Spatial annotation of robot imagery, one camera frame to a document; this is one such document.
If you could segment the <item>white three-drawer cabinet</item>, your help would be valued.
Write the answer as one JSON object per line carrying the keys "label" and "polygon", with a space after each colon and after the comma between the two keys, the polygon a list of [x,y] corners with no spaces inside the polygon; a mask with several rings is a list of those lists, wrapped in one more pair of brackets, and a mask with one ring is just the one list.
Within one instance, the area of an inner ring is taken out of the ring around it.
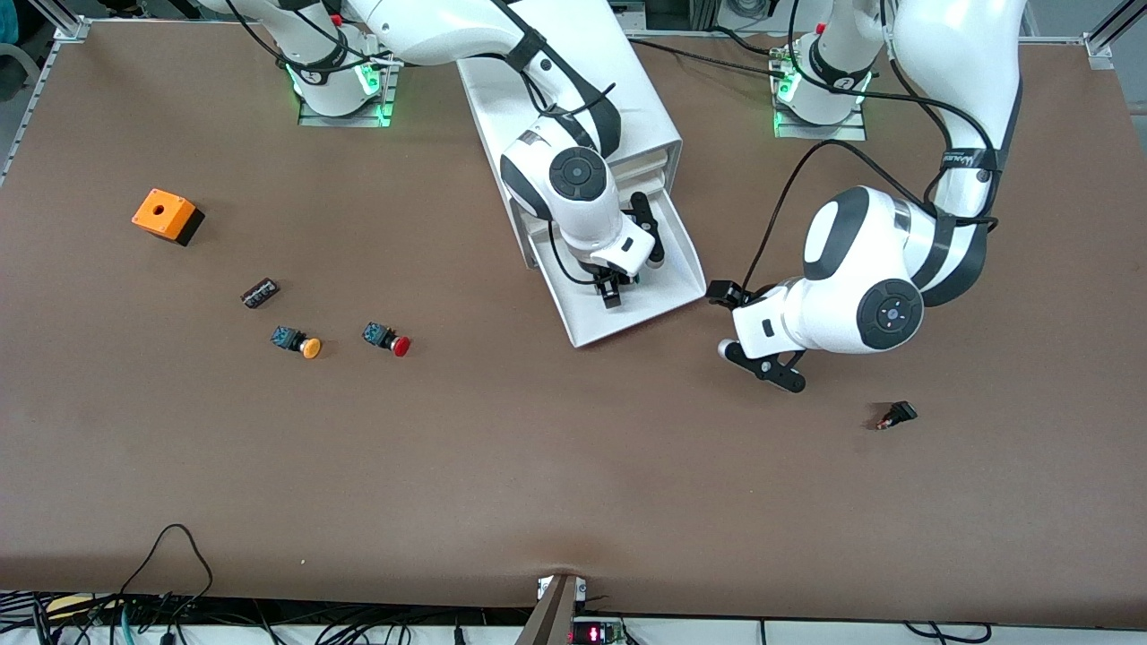
{"label": "white three-drawer cabinet", "polygon": [[[682,147],[651,79],[635,56],[606,0],[521,0],[513,11],[540,29],[548,42],[598,90],[615,88],[608,99],[621,114],[621,143],[606,161],[630,160],[643,151],[668,151],[665,187],[670,195]],[[498,174],[505,147],[531,125],[536,110],[524,81],[504,62],[462,60],[457,64],[487,163]]]}

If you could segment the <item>white middle cabinet drawer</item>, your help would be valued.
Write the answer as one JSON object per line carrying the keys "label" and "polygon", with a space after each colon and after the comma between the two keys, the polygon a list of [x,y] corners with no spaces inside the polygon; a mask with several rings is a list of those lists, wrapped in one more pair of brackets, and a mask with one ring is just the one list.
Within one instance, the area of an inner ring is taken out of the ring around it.
{"label": "white middle cabinet drawer", "polygon": [[615,179],[623,203],[631,203],[634,193],[642,193],[651,201],[655,194],[668,191],[665,174],[662,170],[617,171]]}

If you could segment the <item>orange box with black base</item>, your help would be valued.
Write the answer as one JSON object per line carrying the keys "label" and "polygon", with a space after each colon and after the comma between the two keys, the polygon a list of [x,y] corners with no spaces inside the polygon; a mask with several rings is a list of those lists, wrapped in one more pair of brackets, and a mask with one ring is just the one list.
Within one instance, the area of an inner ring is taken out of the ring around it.
{"label": "orange box with black base", "polygon": [[190,200],[159,188],[148,192],[131,217],[136,228],[180,246],[190,244],[204,220],[205,215]]}

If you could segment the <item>white lowest cabinet drawer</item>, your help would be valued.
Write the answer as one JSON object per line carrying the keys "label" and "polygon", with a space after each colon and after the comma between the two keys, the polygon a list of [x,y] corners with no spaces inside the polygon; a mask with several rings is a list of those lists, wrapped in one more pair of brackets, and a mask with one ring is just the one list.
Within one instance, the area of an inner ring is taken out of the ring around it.
{"label": "white lowest cabinet drawer", "polygon": [[660,222],[665,261],[660,269],[643,265],[639,272],[642,282],[621,286],[622,305],[616,309],[606,309],[594,287],[576,285],[557,269],[561,262],[574,278],[582,281],[591,278],[574,261],[560,233],[554,236],[556,244],[549,244],[548,224],[530,217],[512,202],[512,222],[525,261],[531,269],[540,270],[574,347],[587,347],[703,297],[707,280],[677,207],[668,192],[655,194],[649,202]]}

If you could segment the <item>long aluminium frame rail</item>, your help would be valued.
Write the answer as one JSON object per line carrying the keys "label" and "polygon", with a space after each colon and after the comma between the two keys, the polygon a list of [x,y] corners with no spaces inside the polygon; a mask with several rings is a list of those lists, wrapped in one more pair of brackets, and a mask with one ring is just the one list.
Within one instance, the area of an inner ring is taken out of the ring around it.
{"label": "long aluminium frame rail", "polygon": [[38,73],[34,77],[34,81],[26,90],[17,91],[15,104],[22,108],[22,110],[16,114],[15,109],[9,107],[7,112],[3,112],[3,107],[0,107],[0,187],[3,187],[5,180],[11,174],[13,163],[16,160],[17,151],[19,151],[21,143],[26,138],[28,130],[36,109],[42,99],[62,45],[63,42],[52,42],[44,65],[36,68]]}

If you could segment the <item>short aluminium frame profile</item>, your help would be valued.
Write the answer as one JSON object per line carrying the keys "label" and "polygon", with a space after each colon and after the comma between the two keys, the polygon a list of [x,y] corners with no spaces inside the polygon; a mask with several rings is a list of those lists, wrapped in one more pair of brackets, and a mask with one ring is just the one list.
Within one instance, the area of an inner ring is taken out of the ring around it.
{"label": "short aluminium frame profile", "polygon": [[26,0],[54,26],[54,38],[81,42],[89,34],[91,20],[68,7],[65,0]]}

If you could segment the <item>small device red display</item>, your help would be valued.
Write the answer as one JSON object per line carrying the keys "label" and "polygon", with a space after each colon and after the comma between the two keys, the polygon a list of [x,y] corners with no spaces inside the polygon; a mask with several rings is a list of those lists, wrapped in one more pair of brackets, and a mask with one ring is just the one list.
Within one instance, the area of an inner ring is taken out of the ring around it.
{"label": "small device red display", "polygon": [[629,645],[629,636],[619,619],[574,619],[568,645]]}

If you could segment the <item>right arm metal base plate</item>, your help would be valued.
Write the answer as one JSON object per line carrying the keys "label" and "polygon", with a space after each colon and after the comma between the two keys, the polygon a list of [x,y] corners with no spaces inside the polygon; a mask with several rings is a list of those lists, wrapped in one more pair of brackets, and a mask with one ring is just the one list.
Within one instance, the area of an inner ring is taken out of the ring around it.
{"label": "right arm metal base plate", "polygon": [[331,73],[323,85],[305,84],[291,71],[289,78],[299,101],[298,123],[344,129],[388,127],[401,67],[401,61],[385,54]]}

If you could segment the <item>yellow push button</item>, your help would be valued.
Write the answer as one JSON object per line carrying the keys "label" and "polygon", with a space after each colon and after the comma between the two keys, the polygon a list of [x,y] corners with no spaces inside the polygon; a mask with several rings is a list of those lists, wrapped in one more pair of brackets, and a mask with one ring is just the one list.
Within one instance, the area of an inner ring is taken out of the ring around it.
{"label": "yellow push button", "polygon": [[270,342],[283,350],[299,353],[306,359],[315,359],[321,352],[321,340],[307,335],[299,328],[278,326],[272,331]]}

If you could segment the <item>white highest cabinet drawer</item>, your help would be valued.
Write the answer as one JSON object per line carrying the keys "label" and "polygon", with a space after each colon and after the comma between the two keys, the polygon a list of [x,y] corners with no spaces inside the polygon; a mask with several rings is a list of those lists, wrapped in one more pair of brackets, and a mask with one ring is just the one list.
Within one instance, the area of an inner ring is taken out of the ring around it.
{"label": "white highest cabinet drawer", "polygon": [[609,163],[609,168],[619,185],[649,181],[663,184],[666,166],[668,151],[664,150],[643,151],[642,155],[632,156],[630,160],[611,160]]}

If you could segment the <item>red push button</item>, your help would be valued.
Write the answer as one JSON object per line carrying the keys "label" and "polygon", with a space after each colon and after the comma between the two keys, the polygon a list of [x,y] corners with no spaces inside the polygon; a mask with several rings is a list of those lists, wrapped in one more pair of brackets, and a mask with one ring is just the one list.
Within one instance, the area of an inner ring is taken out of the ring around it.
{"label": "red push button", "polygon": [[404,357],[409,352],[412,341],[407,336],[400,335],[393,328],[381,325],[381,322],[368,322],[362,331],[362,339],[368,344],[377,348],[385,348],[396,357]]}

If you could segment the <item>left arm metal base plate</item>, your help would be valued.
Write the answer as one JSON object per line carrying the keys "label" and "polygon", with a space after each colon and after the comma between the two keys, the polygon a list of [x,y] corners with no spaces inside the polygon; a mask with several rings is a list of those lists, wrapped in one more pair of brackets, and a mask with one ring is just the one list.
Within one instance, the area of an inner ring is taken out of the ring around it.
{"label": "left arm metal base plate", "polygon": [[772,106],[774,116],[772,132],[775,138],[804,140],[840,140],[840,142],[864,142],[866,139],[866,122],[863,111],[863,98],[851,98],[852,104],[848,117],[837,124],[816,124],[799,118],[782,101],[785,90],[791,91],[791,81],[772,81]]}

